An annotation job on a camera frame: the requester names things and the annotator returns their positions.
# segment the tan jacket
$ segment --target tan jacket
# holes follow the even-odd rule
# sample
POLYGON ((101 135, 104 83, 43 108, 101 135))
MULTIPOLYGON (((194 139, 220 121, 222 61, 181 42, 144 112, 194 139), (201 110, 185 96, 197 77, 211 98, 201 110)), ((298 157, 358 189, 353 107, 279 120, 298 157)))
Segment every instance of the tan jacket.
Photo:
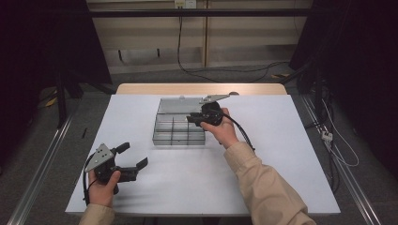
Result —
MULTIPOLYGON (((224 156, 237 175, 240 192, 252 215, 254 225, 315 224, 307 216, 307 206, 297 192, 245 142, 229 147, 224 156)), ((85 224, 111 224, 111 208, 89 204, 80 221, 85 224)))

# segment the hand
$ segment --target hand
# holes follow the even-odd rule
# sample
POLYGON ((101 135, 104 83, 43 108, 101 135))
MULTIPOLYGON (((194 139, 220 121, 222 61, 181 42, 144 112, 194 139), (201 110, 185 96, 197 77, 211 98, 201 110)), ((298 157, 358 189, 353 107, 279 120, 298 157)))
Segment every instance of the hand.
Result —
POLYGON ((111 179, 109 179, 108 184, 101 184, 94 173, 94 170, 91 170, 88 173, 88 181, 89 184, 93 183, 89 188, 88 194, 90 196, 90 203, 99 204, 103 206, 107 206, 112 208, 112 201, 114 198, 114 187, 117 185, 117 182, 120 178, 120 171, 115 171, 111 179))
MULTIPOLYGON (((222 111, 229 115, 228 109, 222 108, 222 111)), ((205 122, 202 122, 200 126, 212 133, 225 149, 229 148, 232 144, 239 142, 237 134, 235 133, 234 124, 225 116, 222 118, 221 124, 216 127, 205 122)))

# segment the white tabletop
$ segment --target white tabletop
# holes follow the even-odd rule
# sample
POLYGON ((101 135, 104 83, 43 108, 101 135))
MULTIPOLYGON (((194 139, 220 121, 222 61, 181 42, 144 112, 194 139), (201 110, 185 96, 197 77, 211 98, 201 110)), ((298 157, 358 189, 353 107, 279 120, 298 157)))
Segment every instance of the white tabletop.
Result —
MULTIPOLYGON (((211 133, 206 132, 204 146, 153 144, 155 117, 162 97, 171 96, 111 98, 90 155, 101 143, 113 148, 129 142, 131 148, 116 156, 116 165, 132 167, 148 157, 148 165, 136 181, 118 184, 115 211, 160 217, 249 215, 237 178, 222 155, 224 149, 211 133)), ((263 163, 273 166, 298 192, 311 215, 340 213, 290 96, 231 96, 219 103, 245 129, 263 163)), ((238 130, 237 135, 244 140, 238 130)), ((67 213, 81 214, 85 210, 81 180, 67 213)))

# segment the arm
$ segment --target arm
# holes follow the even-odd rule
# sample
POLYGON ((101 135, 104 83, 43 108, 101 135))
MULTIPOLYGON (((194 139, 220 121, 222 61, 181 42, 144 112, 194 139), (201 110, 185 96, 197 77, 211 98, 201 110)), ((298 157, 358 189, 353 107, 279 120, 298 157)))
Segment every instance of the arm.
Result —
POLYGON ((217 127, 201 126, 226 148, 224 156, 237 175, 253 224, 314 224, 297 192, 272 167, 263 165, 248 144, 238 141, 230 120, 224 117, 217 127))
POLYGON ((88 173, 90 204, 84 211, 80 225, 111 224, 115 218, 115 211, 112 209, 114 187, 120 178, 120 172, 115 171, 108 184, 102 185, 96 181, 94 171, 88 173))

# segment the silver mounting plate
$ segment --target silver mounting plate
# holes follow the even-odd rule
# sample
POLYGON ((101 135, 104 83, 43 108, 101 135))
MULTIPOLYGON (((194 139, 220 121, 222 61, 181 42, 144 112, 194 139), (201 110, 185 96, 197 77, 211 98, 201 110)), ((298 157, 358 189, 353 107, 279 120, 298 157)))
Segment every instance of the silver mounting plate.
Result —
POLYGON ((228 97, 229 95, 208 95, 207 97, 203 98, 199 103, 208 104, 228 97))
POLYGON ((113 156, 114 154, 111 152, 111 150, 109 150, 105 143, 100 144, 99 148, 97 148, 94 156, 88 162, 88 165, 85 167, 84 171, 88 173, 89 171, 96 169, 98 166, 108 161, 113 156))

